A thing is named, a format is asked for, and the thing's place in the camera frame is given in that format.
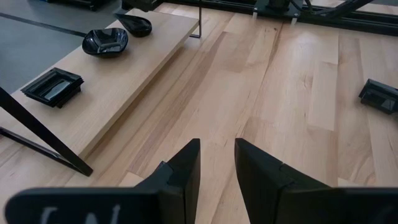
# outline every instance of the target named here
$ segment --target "black metal stand leg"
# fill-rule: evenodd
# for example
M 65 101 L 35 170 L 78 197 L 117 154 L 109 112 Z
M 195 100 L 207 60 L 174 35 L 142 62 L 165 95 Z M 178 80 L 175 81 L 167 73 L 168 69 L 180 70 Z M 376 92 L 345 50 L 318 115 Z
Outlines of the black metal stand leg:
M 21 143 L 69 168 L 72 168 L 86 176 L 93 173 L 93 169 L 80 159 L 72 150 L 69 149 L 59 138 L 48 130 L 39 120 L 30 114 L 22 105 L 20 105 L 10 94 L 0 88 L 0 107 L 15 117 L 25 127 L 36 134 L 41 140 L 47 143 L 59 154 L 52 152 L 22 136 L 19 136 L 9 130 L 0 127 L 0 134 Z
M 201 37 L 201 0 L 199 0 L 199 35 L 191 34 L 190 37 L 200 38 Z

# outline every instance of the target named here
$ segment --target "wooden floor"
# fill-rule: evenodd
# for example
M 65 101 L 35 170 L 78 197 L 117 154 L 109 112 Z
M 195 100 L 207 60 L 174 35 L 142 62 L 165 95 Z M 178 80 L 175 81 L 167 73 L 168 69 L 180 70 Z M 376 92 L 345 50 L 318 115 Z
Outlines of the wooden floor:
M 134 185 L 192 138 L 201 139 L 197 223 L 249 223 L 236 137 L 330 186 L 398 186 L 398 119 L 358 98 L 368 78 L 398 87 L 397 71 L 397 37 L 204 9 L 202 39 L 185 42 L 85 158 L 91 177 L 2 147 L 0 204 L 29 187 Z

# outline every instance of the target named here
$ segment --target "wooden platform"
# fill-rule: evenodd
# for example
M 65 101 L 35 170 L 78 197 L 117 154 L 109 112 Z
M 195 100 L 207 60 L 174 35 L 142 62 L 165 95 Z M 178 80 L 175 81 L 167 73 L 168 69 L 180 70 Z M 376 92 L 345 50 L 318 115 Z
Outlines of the wooden platform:
M 128 14 L 146 17 L 153 30 L 145 38 L 129 34 L 128 45 L 121 56 L 97 58 L 79 47 L 49 68 L 81 75 L 85 81 L 82 92 L 62 109 L 45 106 L 20 91 L 12 94 L 82 159 L 198 26 L 197 19 L 188 17 L 140 10 Z M 119 21 L 108 27 L 123 28 Z M 50 148 L 11 115 L 3 110 L 0 113 L 0 126 Z
M 191 138 L 197 223 L 249 223 L 236 137 L 330 186 L 398 186 L 398 121 L 358 98 L 367 78 L 398 87 L 397 70 L 397 37 L 204 9 L 203 38 L 187 39 L 104 135 L 86 159 L 91 177 L 2 139 L 0 204 L 29 187 L 134 185 Z

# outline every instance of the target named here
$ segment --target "black bowl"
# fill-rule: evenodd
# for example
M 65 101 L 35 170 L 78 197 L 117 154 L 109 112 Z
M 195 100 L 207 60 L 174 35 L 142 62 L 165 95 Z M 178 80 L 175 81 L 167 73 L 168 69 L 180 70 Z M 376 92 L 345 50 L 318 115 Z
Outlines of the black bowl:
M 89 55 L 115 57 L 126 48 L 128 41 L 129 37 L 124 29 L 91 30 L 85 36 L 81 47 Z
M 145 18 L 116 13 L 114 16 L 134 37 L 145 37 L 152 31 L 152 24 Z

